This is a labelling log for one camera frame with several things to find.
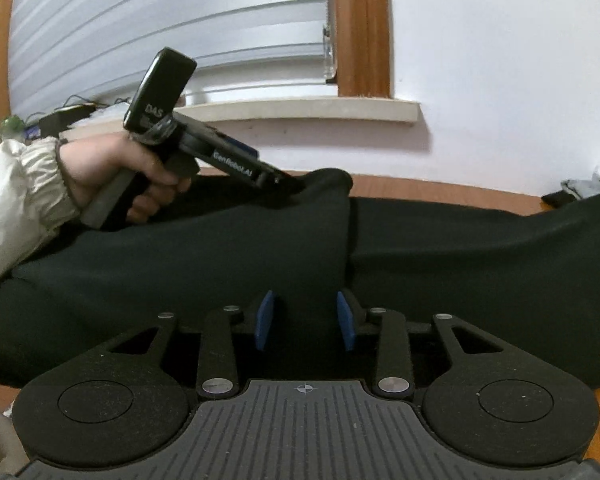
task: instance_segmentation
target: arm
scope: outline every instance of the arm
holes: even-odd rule
[[[146,222],[190,185],[124,133],[76,140],[59,150],[56,139],[1,143],[0,277],[55,236],[120,168],[142,171],[152,182],[129,210],[131,222]]]

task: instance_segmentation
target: elastic cuff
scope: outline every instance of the elastic cuff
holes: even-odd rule
[[[20,163],[29,178],[29,193],[40,213],[40,222],[49,230],[78,216],[62,179],[53,137],[38,140],[20,153]]]

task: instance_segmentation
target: finger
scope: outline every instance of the finger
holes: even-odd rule
[[[149,217],[137,209],[131,208],[126,212],[126,220],[131,224],[146,224],[149,221]]]
[[[161,206],[169,205],[176,198],[176,190],[173,187],[161,184],[151,184],[144,194],[153,198]]]
[[[115,162],[123,168],[141,171],[149,180],[167,186],[176,186],[178,177],[164,169],[160,158],[139,142],[123,138],[114,154]]]
[[[191,187],[190,178],[181,178],[178,183],[178,193],[186,193]]]
[[[153,198],[147,195],[138,195],[134,198],[132,209],[137,209],[139,212],[147,216],[153,216],[160,211],[160,204]]]

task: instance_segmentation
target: metal screw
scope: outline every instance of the metal screw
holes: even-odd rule
[[[402,377],[385,377],[378,381],[378,388],[388,394],[400,394],[409,389],[409,381]]]
[[[207,379],[202,383],[202,389],[213,395],[225,394],[230,392],[233,387],[234,384],[229,379],[223,379],[222,377]]]

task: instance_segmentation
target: dark green fabric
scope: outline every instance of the dark green fabric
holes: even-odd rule
[[[260,370],[347,377],[334,301],[346,284],[411,320],[463,317],[600,385],[600,195],[527,218],[349,199],[337,170],[306,182],[285,203],[205,177],[154,224],[67,228],[0,284],[0,381],[22,385],[159,312],[193,326],[266,288],[284,305]]]

